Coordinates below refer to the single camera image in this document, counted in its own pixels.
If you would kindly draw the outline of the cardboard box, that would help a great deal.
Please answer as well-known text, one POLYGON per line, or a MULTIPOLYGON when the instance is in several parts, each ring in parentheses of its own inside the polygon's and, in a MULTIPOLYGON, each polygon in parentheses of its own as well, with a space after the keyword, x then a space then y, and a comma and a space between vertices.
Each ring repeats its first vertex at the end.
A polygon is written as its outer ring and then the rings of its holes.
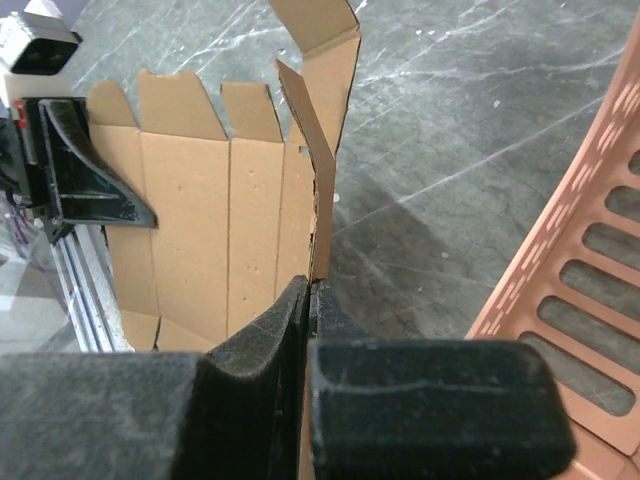
POLYGON ((336 153, 361 33, 346 1, 275 1, 303 57, 276 66, 293 121, 269 87, 225 83, 218 114, 200 78, 137 76, 87 98, 90 137, 154 209, 154 229, 107 230, 127 353, 207 353, 255 320, 290 281, 329 269, 336 153))

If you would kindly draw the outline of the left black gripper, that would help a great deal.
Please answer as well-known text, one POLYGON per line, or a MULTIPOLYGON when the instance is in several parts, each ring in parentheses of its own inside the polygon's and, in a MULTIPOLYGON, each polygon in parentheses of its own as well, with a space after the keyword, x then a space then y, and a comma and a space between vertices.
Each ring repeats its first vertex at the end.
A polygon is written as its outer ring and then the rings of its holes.
POLYGON ((51 245, 69 224, 152 229, 150 206, 100 156, 80 98, 18 98, 1 117, 1 191, 51 245))

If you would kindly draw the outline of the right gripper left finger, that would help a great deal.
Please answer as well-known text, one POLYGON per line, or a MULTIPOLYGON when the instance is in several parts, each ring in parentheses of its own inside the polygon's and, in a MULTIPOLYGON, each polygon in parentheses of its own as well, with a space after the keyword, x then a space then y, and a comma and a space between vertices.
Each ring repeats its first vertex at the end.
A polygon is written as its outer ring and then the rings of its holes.
POLYGON ((5 479, 294 479, 308 283, 207 353, 1 359, 5 479))

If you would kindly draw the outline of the orange plastic file organizer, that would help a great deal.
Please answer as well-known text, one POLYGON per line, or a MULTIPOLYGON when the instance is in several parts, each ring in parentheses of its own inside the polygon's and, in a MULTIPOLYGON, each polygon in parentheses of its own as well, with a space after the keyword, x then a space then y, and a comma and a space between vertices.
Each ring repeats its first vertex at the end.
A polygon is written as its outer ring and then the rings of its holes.
POLYGON ((639 475, 639 33, 470 338, 547 354, 578 442, 570 479, 639 475))

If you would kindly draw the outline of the aluminium mounting rail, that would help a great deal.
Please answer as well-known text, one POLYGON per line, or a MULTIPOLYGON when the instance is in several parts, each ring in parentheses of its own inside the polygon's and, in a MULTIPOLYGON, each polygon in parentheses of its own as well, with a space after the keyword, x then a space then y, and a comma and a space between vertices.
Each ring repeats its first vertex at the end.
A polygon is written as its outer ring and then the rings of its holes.
POLYGON ((103 230, 79 225, 51 251, 80 350, 130 351, 112 285, 103 230))

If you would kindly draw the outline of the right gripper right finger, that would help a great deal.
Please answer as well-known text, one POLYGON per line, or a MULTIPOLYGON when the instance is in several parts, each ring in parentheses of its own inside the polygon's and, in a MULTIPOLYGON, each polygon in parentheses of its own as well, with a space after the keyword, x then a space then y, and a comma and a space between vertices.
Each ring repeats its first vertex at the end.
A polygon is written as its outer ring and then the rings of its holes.
POLYGON ((575 455, 552 372, 504 340, 370 335, 313 286, 307 365, 319 479, 551 479, 575 455))

